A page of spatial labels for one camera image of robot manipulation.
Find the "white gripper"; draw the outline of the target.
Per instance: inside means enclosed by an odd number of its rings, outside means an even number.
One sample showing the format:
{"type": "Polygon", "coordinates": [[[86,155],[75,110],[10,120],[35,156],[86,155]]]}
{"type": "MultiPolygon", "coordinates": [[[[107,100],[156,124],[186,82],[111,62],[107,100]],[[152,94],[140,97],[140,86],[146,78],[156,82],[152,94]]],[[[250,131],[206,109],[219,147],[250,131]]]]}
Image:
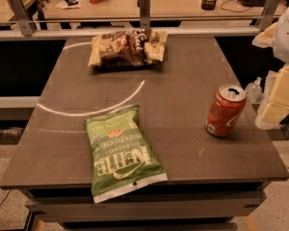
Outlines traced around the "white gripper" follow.
{"type": "MultiPolygon", "coordinates": [[[[252,44],[256,47],[273,47],[277,59],[289,63],[289,7],[277,23],[270,25],[257,35],[252,44]]],[[[260,102],[255,119],[259,129],[272,130],[289,115],[289,64],[285,64],[278,72],[269,71],[264,88],[264,96],[260,102]]]]}

